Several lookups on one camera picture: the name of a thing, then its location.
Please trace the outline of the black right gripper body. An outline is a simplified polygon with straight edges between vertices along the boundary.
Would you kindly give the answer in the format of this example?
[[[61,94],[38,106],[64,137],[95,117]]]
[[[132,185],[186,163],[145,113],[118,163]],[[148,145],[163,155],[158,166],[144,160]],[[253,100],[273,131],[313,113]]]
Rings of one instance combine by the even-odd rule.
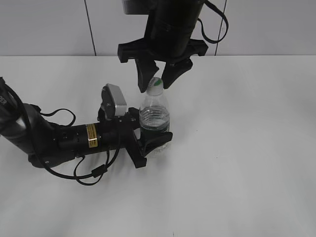
[[[130,59],[177,63],[195,54],[204,56],[208,46],[203,40],[191,39],[192,30],[188,24],[175,27],[150,14],[144,36],[119,44],[118,58],[122,63]]]

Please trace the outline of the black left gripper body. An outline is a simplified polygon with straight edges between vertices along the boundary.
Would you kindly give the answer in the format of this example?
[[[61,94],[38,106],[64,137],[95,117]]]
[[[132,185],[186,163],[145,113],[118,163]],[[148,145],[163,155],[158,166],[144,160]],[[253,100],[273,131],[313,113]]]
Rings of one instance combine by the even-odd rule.
[[[131,107],[122,117],[106,120],[102,109],[98,111],[98,122],[94,124],[97,132],[98,147],[89,148],[86,154],[95,154],[109,150],[126,149],[136,168],[145,167],[147,159],[134,130],[140,127],[139,110]]]

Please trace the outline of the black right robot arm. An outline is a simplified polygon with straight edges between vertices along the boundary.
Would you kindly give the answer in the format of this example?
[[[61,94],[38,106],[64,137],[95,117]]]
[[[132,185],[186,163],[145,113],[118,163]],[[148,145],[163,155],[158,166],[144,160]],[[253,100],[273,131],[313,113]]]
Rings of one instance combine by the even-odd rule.
[[[191,56],[206,54],[206,43],[191,38],[203,5],[202,0],[158,0],[149,11],[144,36],[118,45],[121,63],[135,61],[140,92],[159,70],[157,61],[165,63],[161,79],[168,89],[192,68]]]

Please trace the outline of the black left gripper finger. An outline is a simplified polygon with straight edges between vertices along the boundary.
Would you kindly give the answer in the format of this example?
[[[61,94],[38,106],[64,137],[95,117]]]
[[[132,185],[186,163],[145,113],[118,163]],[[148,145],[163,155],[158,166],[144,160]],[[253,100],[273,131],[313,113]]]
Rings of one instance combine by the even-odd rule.
[[[157,134],[145,134],[140,135],[140,149],[143,157],[148,155],[153,150],[167,144],[173,138],[172,132],[163,132]]]

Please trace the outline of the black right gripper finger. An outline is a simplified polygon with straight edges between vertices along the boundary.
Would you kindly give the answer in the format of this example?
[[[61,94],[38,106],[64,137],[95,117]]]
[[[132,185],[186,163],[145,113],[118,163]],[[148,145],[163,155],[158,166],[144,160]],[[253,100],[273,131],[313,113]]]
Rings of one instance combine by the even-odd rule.
[[[149,82],[159,70],[154,60],[151,59],[135,59],[138,87],[141,93],[147,90]]]
[[[177,63],[166,63],[161,78],[163,88],[168,89],[182,74],[189,71],[192,66],[193,62],[190,58]]]

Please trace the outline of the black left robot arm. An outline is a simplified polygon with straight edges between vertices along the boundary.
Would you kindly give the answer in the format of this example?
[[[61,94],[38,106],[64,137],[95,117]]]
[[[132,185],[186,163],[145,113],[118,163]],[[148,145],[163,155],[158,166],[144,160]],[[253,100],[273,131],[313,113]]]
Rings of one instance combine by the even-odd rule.
[[[146,166],[146,155],[171,141],[171,132],[138,139],[139,110],[128,108],[121,89],[113,84],[102,88],[97,123],[59,125],[47,121],[49,114],[33,104],[20,103],[15,92],[0,80],[0,134],[42,168],[56,167],[82,156],[110,150],[127,150],[135,167]]]

